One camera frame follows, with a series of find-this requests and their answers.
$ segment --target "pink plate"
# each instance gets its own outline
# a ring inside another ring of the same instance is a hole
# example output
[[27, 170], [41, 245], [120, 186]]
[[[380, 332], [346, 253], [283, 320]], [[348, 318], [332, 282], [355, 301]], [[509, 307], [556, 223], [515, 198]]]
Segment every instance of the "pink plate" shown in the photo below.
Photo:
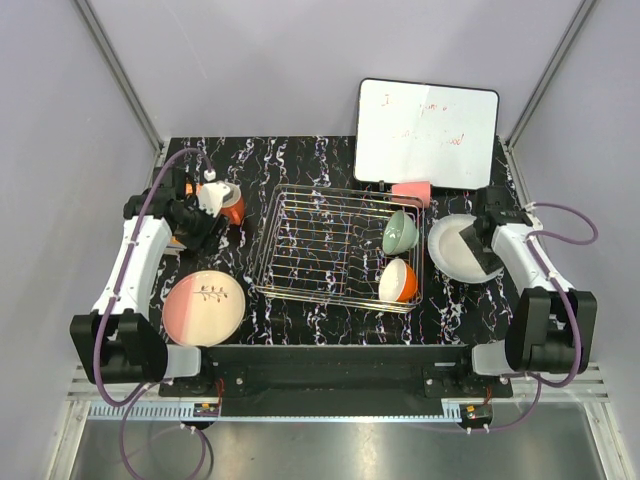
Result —
[[204, 270], [171, 289], [162, 308], [162, 323], [177, 344], [210, 347], [237, 330], [244, 309], [244, 291], [233, 277]]

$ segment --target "black marble countertop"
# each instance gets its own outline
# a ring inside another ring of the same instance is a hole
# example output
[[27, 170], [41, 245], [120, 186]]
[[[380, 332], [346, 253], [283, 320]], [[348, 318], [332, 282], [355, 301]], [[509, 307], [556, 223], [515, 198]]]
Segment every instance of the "black marble countertop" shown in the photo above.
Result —
[[[353, 178], [354, 137], [174, 138], [167, 157], [186, 146], [203, 149], [212, 158], [218, 179], [240, 186], [246, 214], [240, 227], [227, 229], [215, 255], [163, 257], [150, 308], [150, 320], [158, 328], [164, 300], [180, 279], [199, 270], [220, 270], [235, 277], [247, 294], [246, 317], [239, 335], [233, 337], [241, 344], [475, 345], [504, 338], [517, 300], [508, 274], [483, 285], [461, 284], [440, 273], [429, 258], [424, 300], [405, 314], [269, 300], [256, 292], [250, 272], [276, 185], [371, 187]], [[204, 165], [195, 156], [187, 160], [189, 171], [199, 180]], [[491, 184], [506, 186], [516, 202], [511, 173], [497, 139]], [[434, 189], [427, 232], [439, 218], [470, 213], [472, 201], [473, 192]]]

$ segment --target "dish rack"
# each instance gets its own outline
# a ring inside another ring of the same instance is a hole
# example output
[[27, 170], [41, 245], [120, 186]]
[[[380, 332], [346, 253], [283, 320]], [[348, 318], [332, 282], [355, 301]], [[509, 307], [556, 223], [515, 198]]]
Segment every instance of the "dish rack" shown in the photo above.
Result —
[[[422, 301], [424, 210], [398, 203], [414, 197], [327, 187], [278, 185], [254, 262], [256, 289], [266, 297], [388, 312], [409, 312]], [[392, 257], [382, 251], [391, 215], [403, 209], [420, 232], [417, 245]], [[378, 298], [380, 276], [394, 258], [416, 273], [407, 303]]]

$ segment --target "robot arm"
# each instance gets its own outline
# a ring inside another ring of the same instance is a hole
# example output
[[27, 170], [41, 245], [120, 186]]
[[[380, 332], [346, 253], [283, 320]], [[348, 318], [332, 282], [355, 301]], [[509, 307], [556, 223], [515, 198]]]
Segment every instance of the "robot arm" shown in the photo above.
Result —
[[576, 291], [555, 271], [538, 240], [528, 237], [536, 229], [534, 224], [541, 228], [538, 219], [521, 210], [506, 209], [508, 204], [503, 189], [479, 190], [476, 221], [460, 233], [483, 268], [490, 266], [495, 271], [504, 265], [520, 294], [505, 340], [474, 347], [473, 369], [480, 375], [567, 373], [571, 369], [576, 352], [567, 312], [556, 288], [533, 257], [527, 245], [531, 242], [573, 307], [582, 343], [578, 371], [583, 372], [589, 362], [596, 299], [591, 292]]
[[219, 212], [231, 190], [223, 182], [215, 182], [203, 185], [197, 197], [187, 196], [185, 173], [177, 169], [170, 173], [151, 200], [135, 248], [131, 250], [138, 213], [147, 200], [148, 191], [131, 197], [125, 205], [122, 243], [109, 281], [91, 313], [76, 315], [71, 322], [71, 337], [85, 373], [93, 383], [98, 324], [113, 299], [123, 264], [126, 264], [126, 274], [109, 313], [101, 345], [103, 382], [158, 382], [200, 372], [201, 354], [197, 347], [167, 345], [149, 324], [149, 301], [162, 254], [171, 238], [176, 237], [192, 250], [205, 248], [211, 240], [215, 242], [217, 233], [226, 226]]

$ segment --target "gray wall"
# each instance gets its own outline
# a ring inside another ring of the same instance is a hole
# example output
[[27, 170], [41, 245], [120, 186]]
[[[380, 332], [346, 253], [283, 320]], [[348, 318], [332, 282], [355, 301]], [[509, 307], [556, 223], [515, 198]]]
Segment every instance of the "gray wall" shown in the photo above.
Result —
[[158, 132], [355, 133], [365, 77], [492, 88], [507, 135], [579, 0], [91, 0]]
[[0, 477], [40, 479], [104, 287], [122, 205], [153, 161], [68, 0], [0, 6]]
[[[598, 224], [593, 246], [547, 242], [554, 263], [599, 301], [594, 358], [640, 471], [640, 3], [600, 2], [516, 145], [533, 199], [571, 204]], [[576, 236], [577, 221], [543, 212], [545, 226]]]

